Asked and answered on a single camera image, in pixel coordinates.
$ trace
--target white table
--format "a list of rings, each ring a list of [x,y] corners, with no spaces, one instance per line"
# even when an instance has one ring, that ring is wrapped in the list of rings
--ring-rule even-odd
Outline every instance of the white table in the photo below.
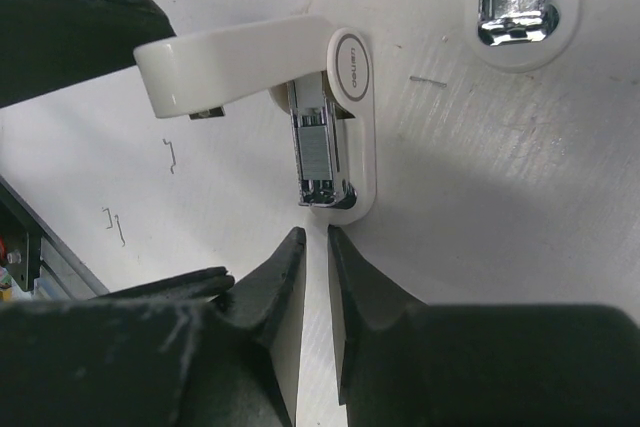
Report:
[[[178,33],[309,12],[366,34],[378,199],[347,232],[411,293],[601,302],[640,319],[638,0],[583,0],[569,49],[526,75],[474,56],[464,0],[155,1]],[[0,172],[112,290],[211,265],[241,278],[304,226],[298,425],[344,426],[326,226],[296,205],[288,120],[266,93],[226,112],[156,120],[128,69],[0,111]],[[103,207],[119,214],[125,247]]]

